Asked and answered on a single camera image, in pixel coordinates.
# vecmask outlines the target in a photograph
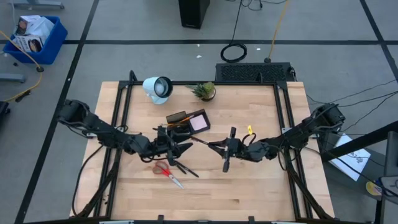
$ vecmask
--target wooden table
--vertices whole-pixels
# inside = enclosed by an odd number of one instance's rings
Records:
[[[117,92],[117,82],[104,82],[99,93],[95,113],[110,123]],[[288,83],[295,124],[310,115],[303,83]],[[187,113],[206,109],[211,129],[196,137],[205,141],[220,141],[229,135],[232,126],[236,137],[247,134],[251,125],[258,139],[280,135],[271,86],[216,86],[217,95],[211,102],[202,102],[184,86],[174,86],[172,95],[164,105],[154,105],[141,86],[132,88],[127,125],[128,133],[142,132],[151,141],[156,137],[152,128],[165,123],[165,117],[185,110]],[[124,97],[118,120],[121,120]],[[287,116],[284,113],[286,126]],[[85,159],[99,146],[96,139],[88,141]],[[308,146],[318,149],[314,140]],[[104,158],[103,149],[87,164],[81,175],[76,198],[80,211],[98,187]],[[325,211],[333,216],[325,173],[320,156],[302,151],[303,167],[309,191]],[[112,219],[156,220],[294,220],[287,173],[277,159],[264,158],[259,163],[231,159],[228,173],[223,173],[223,160],[205,145],[195,142],[179,159],[194,170],[200,178],[184,175],[176,167],[172,172],[185,190],[179,189],[162,175],[152,173],[153,163],[145,164],[139,156],[125,152],[121,158],[114,198]],[[297,188],[301,216],[305,216],[301,191]],[[104,194],[101,214],[105,214]]]

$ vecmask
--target black speaker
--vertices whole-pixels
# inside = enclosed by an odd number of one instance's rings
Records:
[[[181,25],[200,29],[210,0],[178,0]]]

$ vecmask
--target potted plant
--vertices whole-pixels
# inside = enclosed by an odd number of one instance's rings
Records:
[[[205,102],[212,100],[216,95],[216,88],[212,82],[196,85],[187,85],[195,96]]]

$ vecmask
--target blue bin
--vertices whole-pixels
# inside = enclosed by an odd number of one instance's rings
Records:
[[[54,60],[61,49],[63,41],[68,35],[68,31],[60,22],[59,17],[46,16],[46,18],[54,23],[54,27],[51,30],[49,37],[45,41],[43,49],[40,52],[29,52],[28,54],[32,56],[32,58],[34,58],[39,64],[51,65],[54,63]],[[12,56],[14,56],[14,58],[22,63],[33,63],[33,61],[29,57],[27,57],[24,53],[18,50],[10,42],[7,42],[2,50],[7,54],[11,54]]]

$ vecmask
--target scissors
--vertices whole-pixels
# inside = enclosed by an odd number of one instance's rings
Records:
[[[184,189],[182,184],[170,172],[169,166],[165,162],[157,161],[155,163],[155,167],[152,169],[152,171],[153,171],[154,174],[163,174],[166,177],[169,177],[170,179],[172,179],[172,181],[175,184],[177,184],[177,186],[179,186],[181,189]]]

